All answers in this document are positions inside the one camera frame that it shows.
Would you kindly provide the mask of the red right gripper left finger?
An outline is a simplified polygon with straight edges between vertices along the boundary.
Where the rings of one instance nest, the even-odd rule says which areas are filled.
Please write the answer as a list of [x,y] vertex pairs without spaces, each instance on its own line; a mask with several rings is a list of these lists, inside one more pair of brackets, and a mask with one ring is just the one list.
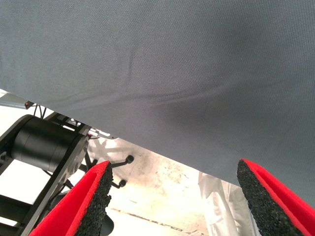
[[111,197],[109,161],[91,169],[30,233],[31,236],[98,236]]

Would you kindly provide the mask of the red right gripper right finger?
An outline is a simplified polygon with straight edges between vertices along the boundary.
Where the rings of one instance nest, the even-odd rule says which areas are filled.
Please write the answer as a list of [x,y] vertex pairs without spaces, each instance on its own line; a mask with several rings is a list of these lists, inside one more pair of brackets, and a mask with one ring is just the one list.
[[315,209],[262,166],[240,159],[237,179],[262,236],[315,234]]

